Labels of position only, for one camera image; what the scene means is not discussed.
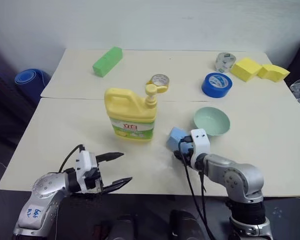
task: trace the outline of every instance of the green sponge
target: green sponge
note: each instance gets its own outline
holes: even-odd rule
[[[93,64],[93,71],[99,77],[104,77],[122,59],[122,56],[122,49],[114,46]]]

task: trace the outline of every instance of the light green bowl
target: light green bowl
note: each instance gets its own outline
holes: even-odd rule
[[[195,112],[193,121],[198,129],[204,129],[210,136],[220,136],[230,129],[230,120],[221,110],[203,107]]]

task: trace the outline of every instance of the white wall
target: white wall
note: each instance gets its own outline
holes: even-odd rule
[[[52,74],[64,48],[263,51],[287,67],[300,0],[0,0],[0,53]]]

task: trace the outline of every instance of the light blue block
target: light blue block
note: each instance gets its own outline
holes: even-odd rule
[[[167,148],[170,149],[172,152],[179,150],[178,143],[179,143],[180,139],[183,139],[184,136],[188,136],[188,135],[190,135],[190,134],[188,134],[186,131],[184,131],[180,128],[177,128],[177,127],[172,128],[169,138],[166,141]],[[182,153],[184,153],[184,154],[187,153],[188,149],[190,149],[190,148],[192,148],[191,143],[185,143],[185,142],[181,143]]]

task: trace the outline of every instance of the black cable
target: black cable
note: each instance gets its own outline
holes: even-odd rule
[[[190,191],[191,191],[191,195],[192,195],[192,198],[193,198],[193,202],[194,202],[194,205],[195,205],[195,208],[197,210],[197,212],[199,213],[199,216],[205,226],[205,229],[206,229],[206,232],[208,233],[208,236],[211,240],[216,240],[216,238],[214,237],[214,235],[212,234],[212,232],[210,231],[209,227],[208,227],[208,224],[207,224],[207,216],[206,216],[206,208],[205,208],[205,205],[202,205],[202,210],[204,210],[204,215],[202,215],[201,211],[200,211],[200,208],[199,208],[199,205],[197,203],[197,200],[196,200],[196,197],[195,197],[195,193],[194,193],[194,189],[192,188],[192,184],[191,184],[191,181],[190,181],[190,177],[189,177],[189,172],[188,172],[188,167],[186,165],[186,160],[185,160],[185,157],[181,151],[181,143],[184,142],[184,139],[181,139],[178,143],[178,148],[179,148],[179,152],[181,154],[181,158],[182,158],[182,162],[183,162],[183,166],[184,166],[184,170],[185,170],[185,174],[186,174],[186,179],[188,181],[188,184],[189,184],[189,188],[190,188]],[[203,181],[201,182],[201,199],[203,195],[203,191],[204,191],[204,188],[203,188]]]
[[[210,237],[210,239],[216,239],[213,233],[211,232],[208,221],[207,221],[207,211],[206,211],[206,200],[205,200],[205,187],[204,187],[204,177],[205,177],[205,167],[203,166],[202,171],[199,173],[200,175],[200,182],[201,182],[201,201],[202,201],[202,211],[203,211],[203,219],[204,219],[204,226],[205,229]]]
[[[72,154],[74,154],[74,152],[75,152],[77,149],[79,149],[80,152],[81,152],[82,150],[85,150],[85,147],[84,147],[82,144],[79,144],[79,145],[76,146],[74,149],[72,149],[72,151],[68,154],[68,156],[66,156],[66,158],[65,158],[64,161],[63,161],[63,163],[61,164],[58,173],[61,173],[61,172],[62,172],[62,169],[64,168],[66,162],[68,161],[68,159],[70,158],[70,156],[71,156]]]

